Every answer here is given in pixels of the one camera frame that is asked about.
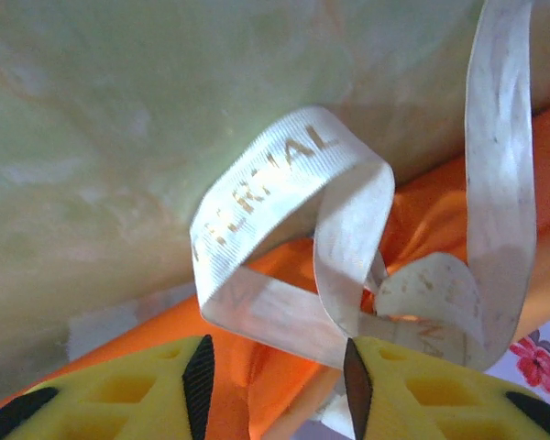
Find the orange fabric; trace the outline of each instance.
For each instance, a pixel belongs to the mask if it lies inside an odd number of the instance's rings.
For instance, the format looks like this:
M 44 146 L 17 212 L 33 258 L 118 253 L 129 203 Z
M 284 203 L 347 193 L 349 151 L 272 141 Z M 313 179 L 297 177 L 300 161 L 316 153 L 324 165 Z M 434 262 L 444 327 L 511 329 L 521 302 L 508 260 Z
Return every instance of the orange fabric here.
M 550 110 L 534 119 L 533 129 L 538 235 L 547 243 L 550 241 Z M 458 158 L 397 191 L 381 251 L 390 271 L 435 251 L 466 259 L 466 228 L 465 163 L 464 158 Z M 312 292 L 315 290 L 309 239 L 275 249 L 253 267 Z M 363 309 L 371 310 L 372 306 L 372 298 L 365 295 Z M 265 433 L 285 431 L 281 430 L 281 424 L 275 431 L 270 429 L 279 418 L 293 419 L 290 424 L 300 422 L 289 415 L 290 411 L 300 411 L 298 396 L 304 391 L 312 395 L 312 391 L 307 390 L 313 390 L 314 381 L 320 378 L 326 378 L 322 379 L 326 388 L 332 386 L 329 368 L 204 322 L 195 299 L 173 307 L 53 376 L 178 337 L 206 333 L 213 335 L 216 350 L 216 380 L 207 436 L 210 440 L 259 439 Z M 303 408 L 313 404 L 313 401 L 302 403 Z

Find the white webbing strap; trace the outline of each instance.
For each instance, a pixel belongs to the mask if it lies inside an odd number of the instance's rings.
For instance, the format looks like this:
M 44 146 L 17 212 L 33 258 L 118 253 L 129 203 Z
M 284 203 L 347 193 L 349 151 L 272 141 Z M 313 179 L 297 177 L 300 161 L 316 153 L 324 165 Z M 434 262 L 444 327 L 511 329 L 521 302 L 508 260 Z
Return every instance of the white webbing strap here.
M 391 209 L 391 167 L 332 114 L 306 107 L 261 133 L 203 198 L 191 227 L 205 319 L 341 368 L 347 336 L 371 335 L 485 369 L 517 325 L 535 249 L 529 84 L 531 0 L 487 2 L 467 78 L 468 266 L 434 253 L 382 280 L 359 309 Z M 323 191 L 314 234 L 319 296 L 241 267 Z M 422 321 L 394 321 L 408 314 Z

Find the white fabric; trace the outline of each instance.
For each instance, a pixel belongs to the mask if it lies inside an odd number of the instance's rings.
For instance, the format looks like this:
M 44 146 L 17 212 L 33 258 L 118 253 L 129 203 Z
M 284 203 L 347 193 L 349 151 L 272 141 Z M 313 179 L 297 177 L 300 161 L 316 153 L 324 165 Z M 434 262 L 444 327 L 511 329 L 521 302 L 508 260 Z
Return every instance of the white fabric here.
M 434 253 L 385 278 L 378 258 L 369 276 L 391 209 L 391 167 L 332 114 L 307 107 L 261 133 L 200 204 L 190 232 L 204 318 L 339 369 L 347 336 L 357 335 L 474 369 L 496 362 L 516 328 L 535 251 L 532 5 L 487 2 L 478 24 L 467 77 L 468 266 Z M 322 189 L 313 251 L 319 296 L 241 267 Z M 359 310 L 371 278 L 382 280 L 377 316 Z

